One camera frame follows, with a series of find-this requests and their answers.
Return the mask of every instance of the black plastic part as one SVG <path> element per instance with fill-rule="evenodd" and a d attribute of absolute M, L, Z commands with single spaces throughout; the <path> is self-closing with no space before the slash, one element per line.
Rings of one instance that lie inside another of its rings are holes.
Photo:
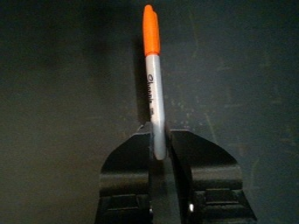
<path fill-rule="evenodd" d="M 182 223 L 257 223 L 236 158 L 190 131 L 173 130 L 170 138 Z M 150 145 L 147 124 L 109 156 L 101 173 L 97 224 L 154 223 Z"/>
<path fill-rule="evenodd" d="M 257 223 L 236 158 L 190 131 L 171 133 L 183 223 Z"/>
<path fill-rule="evenodd" d="M 101 171 L 97 224 L 153 223 L 149 196 L 150 127 L 113 151 Z"/>

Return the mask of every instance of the orange cap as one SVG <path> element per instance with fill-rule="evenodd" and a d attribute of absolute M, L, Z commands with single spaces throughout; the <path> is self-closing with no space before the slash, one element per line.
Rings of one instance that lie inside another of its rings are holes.
<path fill-rule="evenodd" d="M 145 7 L 145 56 L 161 53 L 158 16 L 153 5 Z"/>

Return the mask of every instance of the marker cap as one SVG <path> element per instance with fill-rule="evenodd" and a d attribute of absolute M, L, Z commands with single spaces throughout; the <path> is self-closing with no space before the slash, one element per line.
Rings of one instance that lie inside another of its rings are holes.
<path fill-rule="evenodd" d="M 153 5 L 145 7 L 145 56 L 161 54 L 158 16 Z"/>

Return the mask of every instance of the black surface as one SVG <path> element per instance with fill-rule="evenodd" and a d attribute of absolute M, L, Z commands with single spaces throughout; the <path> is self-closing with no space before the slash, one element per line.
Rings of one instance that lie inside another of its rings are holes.
<path fill-rule="evenodd" d="M 2 1 L 3 223 L 93 223 L 149 119 L 147 1 Z M 167 121 L 238 159 L 260 223 L 299 221 L 298 2 L 154 1 Z"/>

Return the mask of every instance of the black plastic holder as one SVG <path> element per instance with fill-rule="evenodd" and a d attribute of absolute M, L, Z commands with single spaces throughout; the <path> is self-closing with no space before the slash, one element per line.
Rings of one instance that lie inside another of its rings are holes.
<path fill-rule="evenodd" d="M 175 203 L 162 197 L 157 203 L 161 208 L 155 209 L 154 190 L 161 193 L 167 190 L 163 189 L 165 162 L 155 160 L 151 145 L 153 130 L 147 123 L 110 154 L 101 171 L 97 224 L 158 224 L 157 215 L 167 216 L 163 223 L 258 222 L 242 190 L 237 159 L 189 130 L 169 131 L 169 159 L 179 211 L 174 209 L 167 213 L 165 208 L 170 204 L 175 207 Z"/>

